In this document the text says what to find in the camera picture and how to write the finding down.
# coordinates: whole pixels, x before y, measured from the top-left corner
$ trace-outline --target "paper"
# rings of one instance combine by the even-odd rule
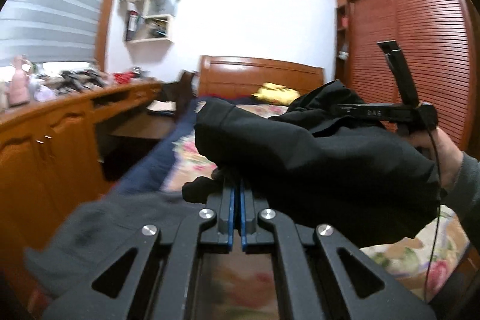
[[[174,112],[176,108],[177,104],[175,102],[160,102],[159,100],[153,101],[148,106],[148,110],[153,110],[154,112]]]

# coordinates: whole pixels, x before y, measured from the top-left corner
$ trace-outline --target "window blind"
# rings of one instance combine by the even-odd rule
[[[0,67],[14,56],[35,63],[93,61],[102,0],[7,0],[0,11]]]

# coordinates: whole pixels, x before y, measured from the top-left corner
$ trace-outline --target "shelf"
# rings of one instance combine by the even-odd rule
[[[143,16],[143,19],[153,19],[153,18],[173,18],[171,14],[153,14],[151,16]]]
[[[153,39],[141,39],[141,40],[130,40],[130,41],[125,41],[126,44],[138,44],[138,43],[152,43],[153,41],[168,41],[172,43],[172,39],[168,37],[158,37],[158,38],[153,38]]]

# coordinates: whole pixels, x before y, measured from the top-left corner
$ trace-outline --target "metal screw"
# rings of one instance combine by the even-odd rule
[[[275,213],[275,210],[273,209],[263,209],[260,212],[260,215],[266,219],[266,220],[271,220],[273,217],[275,217],[277,214]]]
[[[317,232],[320,236],[330,236],[333,233],[333,227],[328,224],[320,224],[317,227]]]
[[[146,226],[143,226],[142,233],[145,236],[153,236],[157,233],[157,227],[153,226],[152,224],[148,224]]]
[[[215,212],[211,209],[205,208],[199,211],[198,215],[201,218],[208,220],[208,219],[211,219],[213,216],[215,216]]]

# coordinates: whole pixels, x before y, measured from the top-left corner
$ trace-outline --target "yellow pillow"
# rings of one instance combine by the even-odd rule
[[[263,86],[252,95],[264,102],[285,106],[290,105],[294,100],[300,97],[298,91],[274,83],[264,83]]]

